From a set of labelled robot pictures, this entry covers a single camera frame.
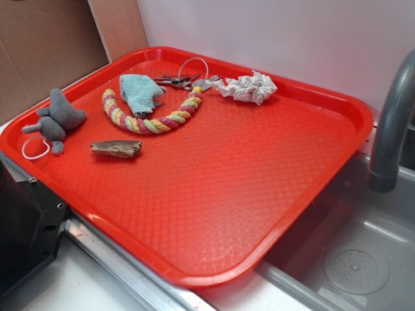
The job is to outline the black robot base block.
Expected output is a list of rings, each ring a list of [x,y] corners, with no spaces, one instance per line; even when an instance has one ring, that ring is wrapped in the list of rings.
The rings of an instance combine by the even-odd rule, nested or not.
[[[68,213],[40,180],[16,181],[1,163],[1,298],[55,260]]]

